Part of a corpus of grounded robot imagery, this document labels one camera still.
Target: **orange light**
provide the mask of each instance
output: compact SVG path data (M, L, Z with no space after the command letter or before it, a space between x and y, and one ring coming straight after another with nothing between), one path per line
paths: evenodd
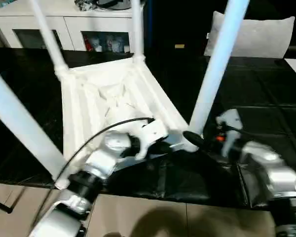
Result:
M225 140L225 138L223 136L217 136L216 140L219 142L223 142Z

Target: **black table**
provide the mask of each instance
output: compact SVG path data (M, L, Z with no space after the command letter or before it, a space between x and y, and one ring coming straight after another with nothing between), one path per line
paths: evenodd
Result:
M64 51L69 67L102 63L130 54ZM147 53L146 63L186 121L190 120L207 57ZM0 48L0 74L62 151L60 83L47 51ZM215 116L237 108L244 129L273 146L296 170L296 73L284 61L231 58L207 129ZM115 173L104 193L251 208L239 179L242 167L179 151ZM52 179L0 121L0 183L50 187Z

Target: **cabinet door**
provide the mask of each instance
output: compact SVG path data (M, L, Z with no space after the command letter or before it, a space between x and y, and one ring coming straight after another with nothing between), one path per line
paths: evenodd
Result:
M65 20L62 16L48 16L60 48L74 50ZM0 29L12 48L46 48L34 16L0 16Z
M75 50L133 52L131 18L65 17L65 22Z

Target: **floor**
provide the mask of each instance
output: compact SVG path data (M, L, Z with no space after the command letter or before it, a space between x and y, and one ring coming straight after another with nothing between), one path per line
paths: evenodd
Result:
M0 184L0 237L26 237L47 190ZM54 198L59 191L54 191ZM85 222L88 237L272 237L268 212L100 195Z

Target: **white cabinet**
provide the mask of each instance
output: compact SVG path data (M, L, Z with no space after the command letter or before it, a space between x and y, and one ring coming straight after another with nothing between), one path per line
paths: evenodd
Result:
M133 52L132 10L81 12L71 0L39 0L50 29L64 50ZM0 29L13 48L44 48L28 0L0 8Z
M65 17L75 50L87 50L87 44L93 42L101 45L102 51L114 51L110 40L119 39L122 46L119 51L133 52L132 19L113 17Z
M74 50L63 17L48 16L47 22L64 50ZM34 16L0 16L0 29L12 48L45 48Z

